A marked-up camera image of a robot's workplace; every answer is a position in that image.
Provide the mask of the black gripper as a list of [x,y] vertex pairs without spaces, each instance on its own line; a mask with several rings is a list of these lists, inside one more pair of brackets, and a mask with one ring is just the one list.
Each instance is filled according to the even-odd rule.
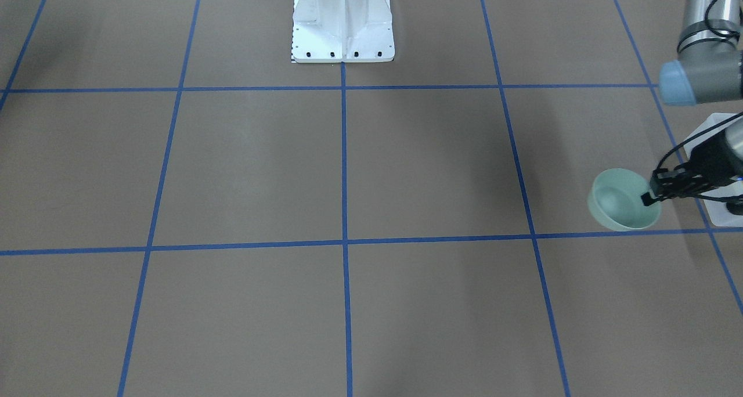
[[715,133],[693,149],[689,159],[672,169],[658,167],[650,178],[650,190],[640,196],[643,207],[676,198],[741,200],[740,196],[703,195],[731,185],[741,177],[741,152],[729,141],[727,132]]

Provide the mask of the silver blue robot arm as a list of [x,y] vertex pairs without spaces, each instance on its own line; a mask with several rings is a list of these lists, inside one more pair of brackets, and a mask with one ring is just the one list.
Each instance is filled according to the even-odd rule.
[[[686,0],[677,58],[659,72],[667,106],[696,106],[741,100],[741,0]],[[709,200],[708,191],[741,178],[741,114],[684,141],[696,142],[674,169],[660,159],[650,178],[645,205],[675,198]]]

